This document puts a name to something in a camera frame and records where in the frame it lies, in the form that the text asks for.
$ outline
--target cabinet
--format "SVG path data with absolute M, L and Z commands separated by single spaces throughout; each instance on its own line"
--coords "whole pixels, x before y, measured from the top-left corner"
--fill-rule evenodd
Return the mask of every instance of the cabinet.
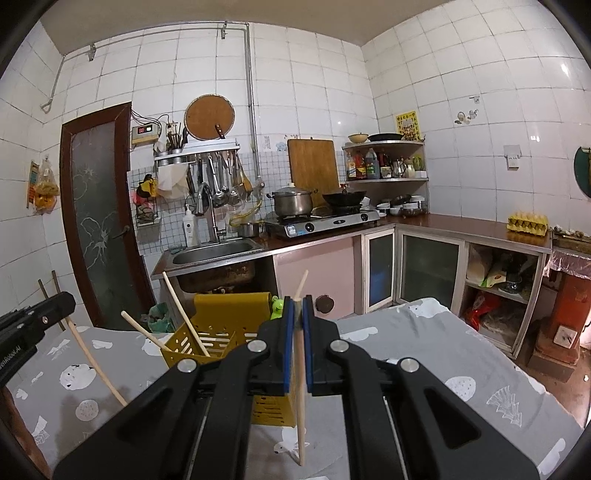
M 389 305 L 394 300 L 394 229 L 369 233 L 359 237 L 361 261 L 361 296 L 356 302 L 356 313 L 367 313 Z
M 458 314 L 467 261 L 464 240 L 404 228 L 397 237 L 396 302 L 433 297 Z

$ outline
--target stainless steel pot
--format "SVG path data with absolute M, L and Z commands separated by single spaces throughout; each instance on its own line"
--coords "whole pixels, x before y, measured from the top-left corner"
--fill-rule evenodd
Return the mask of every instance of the stainless steel pot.
M 238 225 L 238 236 L 243 238 L 256 238 L 260 233 L 260 225 L 256 222 L 241 223 Z
M 267 193 L 267 197 L 273 199 L 275 213 L 279 217 L 309 215 L 312 212 L 312 192 L 300 189 L 293 183 L 271 194 Z

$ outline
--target frosted glass panel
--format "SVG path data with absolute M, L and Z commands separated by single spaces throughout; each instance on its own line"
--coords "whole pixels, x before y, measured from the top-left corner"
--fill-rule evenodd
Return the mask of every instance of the frosted glass panel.
M 385 235 L 369 241 L 369 306 L 392 296 L 394 236 Z
M 72 138 L 72 189 L 80 247 L 102 327 L 130 330 L 121 310 L 139 319 L 141 303 L 126 258 L 115 190 L 115 123 Z
M 451 308 L 459 246 L 410 235 L 404 235 L 402 243 L 401 298 L 433 297 Z

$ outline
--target round cutting board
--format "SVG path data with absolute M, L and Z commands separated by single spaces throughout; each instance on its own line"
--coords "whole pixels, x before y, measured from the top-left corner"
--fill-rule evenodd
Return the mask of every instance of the round cutting board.
M 203 95 L 187 107 L 185 126 L 198 140 L 219 138 L 215 125 L 226 135 L 234 124 L 234 107 L 221 95 Z

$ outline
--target egg carton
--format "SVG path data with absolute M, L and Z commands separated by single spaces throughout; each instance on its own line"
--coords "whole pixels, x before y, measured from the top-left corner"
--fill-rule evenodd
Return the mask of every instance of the egg carton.
M 509 216 L 507 230 L 545 236 L 548 231 L 548 217 L 531 212 L 515 212 Z

